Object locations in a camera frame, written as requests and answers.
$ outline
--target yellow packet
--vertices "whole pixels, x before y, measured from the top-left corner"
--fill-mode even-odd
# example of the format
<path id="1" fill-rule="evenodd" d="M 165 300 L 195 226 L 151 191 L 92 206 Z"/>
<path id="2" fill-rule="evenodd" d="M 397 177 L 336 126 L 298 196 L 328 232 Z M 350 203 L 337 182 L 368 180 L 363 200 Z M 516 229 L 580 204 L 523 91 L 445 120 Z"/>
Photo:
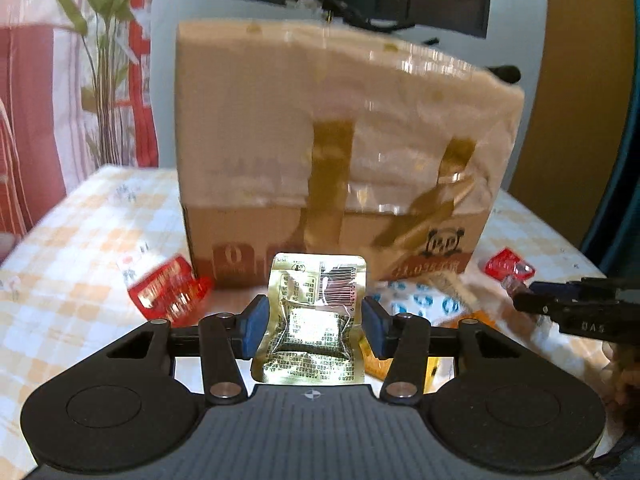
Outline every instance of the yellow packet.
<path id="1" fill-rule="evenodd" d="M 269 323 L 251 366 L 254 380 L 363 383 L 358 342 L 366 271 L 360 256 L 278 254 L 269 276 Z"/>

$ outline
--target gray ribbed surface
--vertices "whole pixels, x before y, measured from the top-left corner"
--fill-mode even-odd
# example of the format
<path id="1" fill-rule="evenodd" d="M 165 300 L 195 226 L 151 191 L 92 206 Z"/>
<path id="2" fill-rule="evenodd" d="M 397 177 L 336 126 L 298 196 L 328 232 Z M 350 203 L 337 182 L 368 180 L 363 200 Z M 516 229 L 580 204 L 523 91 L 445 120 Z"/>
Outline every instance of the gray ribbed surface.
<path id="1" fill-rule="evenodd" d="M 309 399 L 305 393 L 321 395 Z M 211 408 L 191 438 L 138 469 L 82 476 L 43 467 L 29 480 L 591 480 L 487 472 L 429 434 L 417 412 L 375 399 L 368 386 L 257 386 L 236 406 Z"/>

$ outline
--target table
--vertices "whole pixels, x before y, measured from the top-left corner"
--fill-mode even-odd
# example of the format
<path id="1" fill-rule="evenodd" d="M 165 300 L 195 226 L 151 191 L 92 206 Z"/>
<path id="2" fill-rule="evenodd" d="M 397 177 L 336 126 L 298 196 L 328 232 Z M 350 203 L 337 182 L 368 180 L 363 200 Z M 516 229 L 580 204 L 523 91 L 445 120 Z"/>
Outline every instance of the table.
<path id="1" fill-rule="evenodd" d="M 34 467 L 19 425 L 27 396 L 144 322 L 116 264 L 140 245 L 166 257 L 188 255 L 177 175 L 174 170 L 107 166 L 54 208 L 0 268 L 3 480 L 20 479 Z M 463 275 L 495 304 L 508 300 L 497 282 L 480 273 L 478 263 L 505 246 L 526 257 L 539 280 L 601 276 L 564 238 L 501 191 Z M 214 308 L 240 312 L 255 292 L 217 291 Z M 556 364 L 589 380 L 608 363 L 598 342 L 557 331 L 547 355 Z M 246 377 L 248 362 L 241 370 Z M 175 377 L 192 391 L 202 391 L 197 358 L 182 358 Z M 617 435 L 614 425 L 607 428 L 601 448 L 609 449 Z"/>

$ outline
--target small red packet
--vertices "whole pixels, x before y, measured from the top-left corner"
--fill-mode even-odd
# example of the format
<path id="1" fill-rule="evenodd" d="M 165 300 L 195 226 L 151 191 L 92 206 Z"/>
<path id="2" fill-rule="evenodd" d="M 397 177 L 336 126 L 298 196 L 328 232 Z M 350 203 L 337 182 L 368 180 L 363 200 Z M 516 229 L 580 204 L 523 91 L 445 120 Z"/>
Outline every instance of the small red packet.
<path id="1" fill-rule="evenodd" d="M 212 286 L 208 278 L 194 278 L 190 264 L 177 254 L 127 290 L 146 319 L 164 318 L 174 326 L 188 326 L 198 320 L 199 303 Z"/>
<path id="2" fill-rule="evenodd" d="M 499 282 L 507 276 L 514 276 L 517 280 L 524 282 L 529 278 L 533 278 L 536 269 L 510 248 L 505 247 L 499 253 L 489 258 L 489 261 L 487 261 L 484 266 L 484 273 Z"/>

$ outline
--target metal screw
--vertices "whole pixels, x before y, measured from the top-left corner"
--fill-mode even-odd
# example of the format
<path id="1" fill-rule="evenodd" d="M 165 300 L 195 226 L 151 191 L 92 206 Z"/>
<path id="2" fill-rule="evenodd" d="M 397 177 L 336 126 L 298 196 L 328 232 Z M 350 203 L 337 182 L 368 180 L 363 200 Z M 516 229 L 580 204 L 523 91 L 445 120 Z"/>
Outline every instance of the metal screw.
<path id="1" fill-rule="evenodd" d="M 209 388 L 209 392 L 214 397 L 219 397 L 220 399 L 230 399 L 232 397 L 237 397 L 242 392 L 242 387 L 236 383 L 216 383 L 212 387 Z"/>
<path id="2" fill-rule="evenodd" d="M 397 383 L 391 383 L 389 386 L 387 386 L 386 392 L 392 397 L 405 399 L 407 397 L 413 397 L 416 393 L 418 393 L 418 388 L 415 387 L 415 384 L 398 381 Z"/>

